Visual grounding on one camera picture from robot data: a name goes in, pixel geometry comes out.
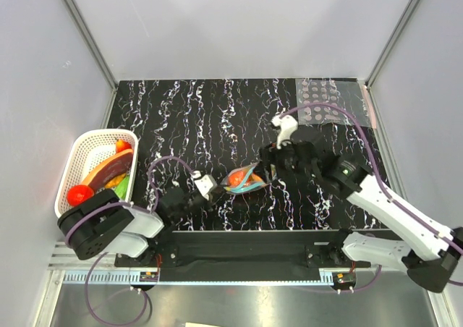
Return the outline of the peach toy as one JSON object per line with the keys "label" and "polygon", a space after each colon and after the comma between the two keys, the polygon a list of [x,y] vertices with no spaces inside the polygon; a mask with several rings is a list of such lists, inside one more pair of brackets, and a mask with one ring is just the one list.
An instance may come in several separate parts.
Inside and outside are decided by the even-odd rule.
{"label": "peach toy", "polygon": [[251,173],[250,178],[251,178],[252,182],[255,183],[255,184],[257,184],[257,183],[265,184],[265,181],[261,177],[259,177],[257,174]]}

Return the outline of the clear zip bag blue zipper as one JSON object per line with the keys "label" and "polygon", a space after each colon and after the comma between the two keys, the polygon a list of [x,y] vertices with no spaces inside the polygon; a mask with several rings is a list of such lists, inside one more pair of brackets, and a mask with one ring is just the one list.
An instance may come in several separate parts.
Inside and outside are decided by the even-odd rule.
{"label": "clear zip bag blue zipper", "polygon": [[262,162],[232,170],[220,185],[230,195],[243,195],[267,187],[276,178],[276,167]]}

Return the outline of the orange pumpkin toy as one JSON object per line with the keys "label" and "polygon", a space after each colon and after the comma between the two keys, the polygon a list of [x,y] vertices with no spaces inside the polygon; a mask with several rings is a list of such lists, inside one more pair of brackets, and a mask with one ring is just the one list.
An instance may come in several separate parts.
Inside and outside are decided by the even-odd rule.
{"label": "orange pumpkin toy", "polygon": [[250,176],[247,174],[247,171],[245,170],[239,170],[232,172],[228,176],[228,185],[231,188],[236,188],[236,187],[247,187],[250,183]]}

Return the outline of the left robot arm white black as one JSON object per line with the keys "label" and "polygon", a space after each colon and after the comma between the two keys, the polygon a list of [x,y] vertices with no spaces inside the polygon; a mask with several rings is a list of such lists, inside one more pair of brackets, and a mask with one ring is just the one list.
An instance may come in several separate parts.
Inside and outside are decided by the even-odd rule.
{"label": "left robot arm white black", "polygon": [[206,195],[174,187],[149,211],[118,199],[115,192],[99,192],[62,214],[57,226],[79,260],[112,252],[149,266],[156,259],[152,242],[172,233],[187,217],[211,208],[224,194],[222,186]]}

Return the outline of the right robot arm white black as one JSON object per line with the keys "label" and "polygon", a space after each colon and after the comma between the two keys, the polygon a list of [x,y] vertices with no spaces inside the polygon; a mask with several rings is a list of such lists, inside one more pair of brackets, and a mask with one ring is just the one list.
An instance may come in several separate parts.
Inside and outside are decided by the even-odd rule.
{"label": "right robot arm white black", "polygon": [[420,212],[353,157],[289,140],[264,146],[259,154],[266,177],[285,182],[312,178],[326,192],[367,211],[400,238],[392,241],[341,231],[328,249],[335,266],[363,261],[394,268],[434,293],[451,283],[462,258],[462,228],[451,229]]}

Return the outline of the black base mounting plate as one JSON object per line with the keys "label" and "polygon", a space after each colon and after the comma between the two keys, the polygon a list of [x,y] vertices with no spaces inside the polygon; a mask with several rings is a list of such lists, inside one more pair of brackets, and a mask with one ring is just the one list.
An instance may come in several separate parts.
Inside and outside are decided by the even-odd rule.
{"label": "black base mounting plate", "polygon": [[157,268],[163,284],[296,284],[320,282],[323,274],[380,265],[398,269],[409,253],[386,230],[211,231],[172,232],[148,241],[146,249],[128,256],[113,250],[114,265]]}

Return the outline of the green vegetable toy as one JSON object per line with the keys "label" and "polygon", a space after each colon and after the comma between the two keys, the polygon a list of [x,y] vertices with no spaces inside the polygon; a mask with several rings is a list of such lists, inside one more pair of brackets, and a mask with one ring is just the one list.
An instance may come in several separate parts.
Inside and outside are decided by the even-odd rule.
{"label": "green vegetable toy", "polygon": [[118,183],[117,186],[115,186],[114,192],[120,200],[124,200],[126,198],[128,187],[129,187],[129,176],[125,176],[121,180],[121,182]]}

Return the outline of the yellow orange fruit toy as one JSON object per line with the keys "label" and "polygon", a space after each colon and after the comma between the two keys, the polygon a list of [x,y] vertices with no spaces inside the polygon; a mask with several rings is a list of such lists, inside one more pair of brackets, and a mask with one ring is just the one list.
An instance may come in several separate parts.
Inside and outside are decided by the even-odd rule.
{"label": "yellow orange fruit toy", "polygon": [[113,179],[111,179],[109,182],[105,184],[106,189],[111,189],[117,187],[126,177],[126,174],[120,174]]}

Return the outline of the left connector board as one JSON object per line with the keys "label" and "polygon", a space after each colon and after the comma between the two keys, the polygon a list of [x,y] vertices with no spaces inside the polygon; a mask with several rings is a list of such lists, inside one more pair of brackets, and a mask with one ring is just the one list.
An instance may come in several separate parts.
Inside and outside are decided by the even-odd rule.
{"label": "left connector board", "polygon": [[139,275],[140,282],[158,282],[160,270],[141,271]]}

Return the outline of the connector board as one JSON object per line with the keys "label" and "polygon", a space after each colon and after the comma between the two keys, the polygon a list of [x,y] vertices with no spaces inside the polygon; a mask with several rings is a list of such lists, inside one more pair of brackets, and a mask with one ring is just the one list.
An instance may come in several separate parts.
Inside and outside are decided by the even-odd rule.
{"label": "connector board", "polygon": [[158,282],[160,270],[141,271],[139,275],[140,282]]}
{"label": "connector board", "polygon": [[357,275],[355,271],[338,272],[334,274],[334,285],[339,286],[341,289],[355,287],[356,282]]}

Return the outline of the red pepper toy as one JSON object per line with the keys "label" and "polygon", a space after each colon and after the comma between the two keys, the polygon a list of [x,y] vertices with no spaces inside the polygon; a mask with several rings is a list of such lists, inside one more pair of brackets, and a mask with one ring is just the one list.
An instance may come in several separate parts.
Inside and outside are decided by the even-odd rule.
{"label": "red pepper toy", "polygon": [[115,143],[115,150],[116,150],[116,153],[120,153],[124,150],[129,150],[129,149],[132,149],[132,146],[124,141],[124,140],[117,140],[116,143]]}

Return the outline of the clear bags pink dots stack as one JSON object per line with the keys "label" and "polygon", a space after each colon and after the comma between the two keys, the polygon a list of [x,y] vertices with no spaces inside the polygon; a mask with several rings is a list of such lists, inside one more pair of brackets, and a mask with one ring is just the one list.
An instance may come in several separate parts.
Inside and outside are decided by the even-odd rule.
{"label": "clear bags pink dots stack", "polygon": [[364,82],[356,79],[299,78],[295,80],[295,85],[298,106],[308,103],[319,104],[310,109],[299,110],[299,124],[353,124],[340,111],[327,107],[329,103],[351,114],[361,126],[373,129],[377,127],[373,103]]}

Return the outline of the red tomato toy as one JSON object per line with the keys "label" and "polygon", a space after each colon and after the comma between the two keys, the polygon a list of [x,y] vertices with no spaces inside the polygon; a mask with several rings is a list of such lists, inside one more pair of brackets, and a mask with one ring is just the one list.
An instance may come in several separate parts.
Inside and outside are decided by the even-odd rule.
{"label": "red tomato toy", "polygon": [[71,206],[77,206],[92,196],[94,196],[94,191],[91,187],[84,184],[79,184],[69,189],[67,193],[67,202]]}

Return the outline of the white plastic basket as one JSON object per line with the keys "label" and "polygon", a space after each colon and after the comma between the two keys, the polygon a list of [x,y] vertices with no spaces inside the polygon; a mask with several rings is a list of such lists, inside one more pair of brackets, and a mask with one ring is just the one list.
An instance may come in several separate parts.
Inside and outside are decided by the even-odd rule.
{"label": "white plastic basket", "polygon": [[69,153],[64,173],[54,203],[54,213],[60,218],[72,206],[67,202],[67,193],[71,187],[81,183],[84,178],[107,158],[116,154],[116,142],[123,140],[133,149],[133,157],[128,168],[129,185],[124,200],[132,196],[137,168],[139,140],[137,135],[127,129],[95,129],[79,136]]}

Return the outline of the right connector board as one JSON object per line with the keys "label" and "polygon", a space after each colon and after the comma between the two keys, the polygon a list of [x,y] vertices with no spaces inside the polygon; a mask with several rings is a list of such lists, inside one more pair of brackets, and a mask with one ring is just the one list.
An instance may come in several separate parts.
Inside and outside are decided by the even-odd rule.
{"label": "right connector board", "polygon": [[339,286],[341,289],[355,287],[356,282],[357,275],[355,271],[338,272],[334,274],[334,285]]}

